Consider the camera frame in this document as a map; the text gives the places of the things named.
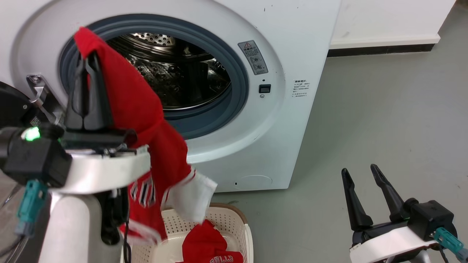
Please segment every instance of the product label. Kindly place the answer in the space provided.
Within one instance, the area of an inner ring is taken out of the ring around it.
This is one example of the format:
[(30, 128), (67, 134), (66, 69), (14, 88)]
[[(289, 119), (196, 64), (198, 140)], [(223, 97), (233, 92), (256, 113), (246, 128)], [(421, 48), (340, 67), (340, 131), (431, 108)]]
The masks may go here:
[(310, 82), (307, 80), (294, 80), (294, 85), (292, 87), (291, 97), (301, 98), (307, 97), (310, 89)]
[(38, 127), (41, 124), (41, 120), (38, 117), (34, 117), (30, 122), (31, 126)]
[(260, 50), (258, 49), (255, 41), (250, 40), (246, 42), (240, 42), (237, 45), (241, 48), (245, 57), (249, 61), (255, 75), (268, 73), (268, 68), (266, 67), (263, 56), (260, 53)]

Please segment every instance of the gray floor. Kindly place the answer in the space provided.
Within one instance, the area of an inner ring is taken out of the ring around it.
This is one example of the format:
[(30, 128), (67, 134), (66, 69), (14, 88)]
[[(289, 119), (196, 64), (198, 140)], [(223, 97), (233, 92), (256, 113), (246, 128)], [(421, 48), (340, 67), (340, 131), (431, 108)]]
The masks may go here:
[[(24, 189), (17, 192), (17, 194), (3, 206), (4, 200), (9, 197), (15, 185), (15, 181), (11, 180), (0, 171), (0, 249), (7, 247), (16, 239), (16, 235), (13, 233), (12, 229), (14, 229), (18, 223), (16, 212), (18, 211)], [(8, 256), (0, 257), (0, 262), (4, 262), (7, 257)]]
[(349, 262), (341, 168), (374, 223), (388, 221), (371, 163), (403, 199), (454, 212), (468, 242), (467, 25), (468, 10), (456, 7), (432, 52), (327, 60), (290, 188), (214, 198), (247, 216), (256, 263)]

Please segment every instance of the white sleeve trim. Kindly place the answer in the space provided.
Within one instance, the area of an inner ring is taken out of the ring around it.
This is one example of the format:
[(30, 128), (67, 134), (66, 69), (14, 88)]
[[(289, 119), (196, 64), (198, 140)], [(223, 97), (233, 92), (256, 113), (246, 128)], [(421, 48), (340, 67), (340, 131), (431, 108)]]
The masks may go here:
[(164, 193), (161, 208), (170, 205), (185, 220), (201, 223), (217, 186), (213, 180), (192, 168), (187, 177)]
[(130, 246), (151, 246), (151, 245), (156, 244), (153, 240), (148, 240), (148, 239), (144, 239), (142, 237), (133, 236), (133, 235), (127, 236), (127, 243)]
[(148, 242), (152, 241), (152, 243), (156, 242), (157, 244), (162, 242), (161, 235), (158, 233), (158, 231), (150, 228), (149, 226), (145, 226), (141, 223), (138, 223), (137, 221), (134, 221), (132, 219), (128, 221), (128, 229), (137, 232), (141, 235), (143, 239), (146, 239)]

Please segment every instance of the white plastic basket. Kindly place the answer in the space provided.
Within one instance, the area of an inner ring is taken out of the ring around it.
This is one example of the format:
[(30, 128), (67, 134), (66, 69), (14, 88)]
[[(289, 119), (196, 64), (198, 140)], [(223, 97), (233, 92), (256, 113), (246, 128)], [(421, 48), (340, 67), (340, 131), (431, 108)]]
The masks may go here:
[[(174, 209), (162, 211), (168, 240), (160, 245), (133, 246), (132, 263), (174, 263), (183, 261), (182, 243), (196, 225), (183, 220)], [(243, 263), (253, 263), (252, 233), (244, 214), (232, 205), (211, 203), (206, 216), (227, 242), (228, 251), (239, 251)]]

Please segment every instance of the teal connector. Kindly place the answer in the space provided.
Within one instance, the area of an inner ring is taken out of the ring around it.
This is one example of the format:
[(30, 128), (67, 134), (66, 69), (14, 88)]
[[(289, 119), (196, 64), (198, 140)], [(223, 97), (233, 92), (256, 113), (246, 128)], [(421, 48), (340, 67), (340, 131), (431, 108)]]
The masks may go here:
[(454, 253), (460, 262), (468, 262), (468, 250), (463, 248), (463, 243), (445, 228), (439, 227), (436, 229), (434, 240)]
[(15, 234), (28, 238), (34, 235), (34, 225), (47, 198), (47, 190), (47, 186), (37, 180), (29, 180), (26, 183), (23, 200), (16, 214), (19, 222)]

